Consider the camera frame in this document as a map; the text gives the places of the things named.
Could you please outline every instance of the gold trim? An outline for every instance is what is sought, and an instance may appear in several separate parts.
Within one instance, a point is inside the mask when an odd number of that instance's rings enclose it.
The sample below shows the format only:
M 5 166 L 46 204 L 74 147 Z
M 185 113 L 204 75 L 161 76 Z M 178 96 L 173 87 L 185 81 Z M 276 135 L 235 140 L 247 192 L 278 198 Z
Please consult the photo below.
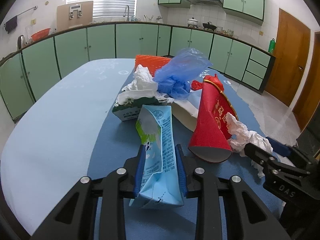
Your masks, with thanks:
M 206 83 L 209 83 L 209 84 L 214 85 L 214 86 L 218 89 L 218 91 L 220 91 L 220 93 L 221 93 L 221 94 L 224 96 L 224 98 L 227 100 L 230 108 L 231 108 L 231 109 L 233 110 L 233 112 L 235 113 L 235 115 L 236 115 L 235 118 L 237 119 L 237 121 L 239 121 L 239 118 L 238 118 L 238 115 L 237 115 L 236 110 L 233 108 L 233 106 L 232 106 L 232 104 L 230 103 L 229 99 L 227 98 L 227 96 L 225 95 L 225 93 L 218 87 L 218 85 L 215 84 L 215 83 L 213 83 L 213 82 L 210 81 L 210 80 L 207 80 L 207 79 L 203 79 L 203 82 L 206 82 Z

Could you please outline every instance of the range hood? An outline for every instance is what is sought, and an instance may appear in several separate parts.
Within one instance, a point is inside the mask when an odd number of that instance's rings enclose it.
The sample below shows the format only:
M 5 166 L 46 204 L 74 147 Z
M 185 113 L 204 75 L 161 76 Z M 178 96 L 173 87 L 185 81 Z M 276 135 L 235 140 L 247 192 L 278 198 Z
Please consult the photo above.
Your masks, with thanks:
M 196 5 L 218 5 L 222 7 L 222 2 L 220 0 L 187 0 L 187 1 Z

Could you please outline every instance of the metal bolt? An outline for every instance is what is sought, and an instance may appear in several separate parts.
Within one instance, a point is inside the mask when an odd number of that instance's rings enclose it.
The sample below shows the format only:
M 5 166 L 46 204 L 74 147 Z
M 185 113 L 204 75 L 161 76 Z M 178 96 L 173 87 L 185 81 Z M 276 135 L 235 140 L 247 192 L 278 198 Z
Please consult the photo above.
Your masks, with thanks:
M 196 168 L 195 172 L 196 172 L 196 174 L 204 174 L 204 169 L 203 168 Z
M 84 176 L 80 179 L 80 182 L 83 184 L 86 184 L 90 181 L 90 178 L 88 176 Z
M 125 174 L 126 172 L 127 172 L 127 170 L 126 170 L 125 168 L 119 168 L 119 169 L 117 169 L 117 173 L 118 173 L 119 175 Z
M 236 183 L 241 181 L 241 178 L 239 176 L 233 176 L 231 179 L 233 182 L 236 182 Z

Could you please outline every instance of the bottle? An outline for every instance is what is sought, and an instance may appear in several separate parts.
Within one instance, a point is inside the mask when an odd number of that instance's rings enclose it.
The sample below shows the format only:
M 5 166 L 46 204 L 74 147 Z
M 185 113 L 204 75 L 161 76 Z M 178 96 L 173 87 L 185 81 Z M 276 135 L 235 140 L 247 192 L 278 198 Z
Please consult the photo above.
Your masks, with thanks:
M 276 41 L 275 41 L 275 39 L 272 39 L 272 40 L 270 41 L 269 49 L 268 49 L 268 52 L 269 52 L 270 54 L 273 54 L 273 51 L 275 50 L 275 46 L 276 46 Z

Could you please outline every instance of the metal rod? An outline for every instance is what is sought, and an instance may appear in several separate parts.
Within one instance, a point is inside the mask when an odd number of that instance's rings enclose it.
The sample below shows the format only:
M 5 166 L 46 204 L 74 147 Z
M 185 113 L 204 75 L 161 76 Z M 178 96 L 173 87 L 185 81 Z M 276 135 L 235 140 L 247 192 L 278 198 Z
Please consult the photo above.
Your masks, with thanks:
M 19 14 L 17 14 L 17 16 L 19 16 L 19 15 L 21 15 L 21 14 L 23 14 L 23 13 L 25 13 L 25 12 L 27 12 L 27 11 L 30 11 L 30 10 L 36 10 L 38 8 L 38 6 L 36 5 L 36 6 L 33 6 L 32 8 L 30 8 L 30 9 L 28 9 L 28 10 L 25 10 L 24 12 L 22 12 L 22 13 L 19 13 Z

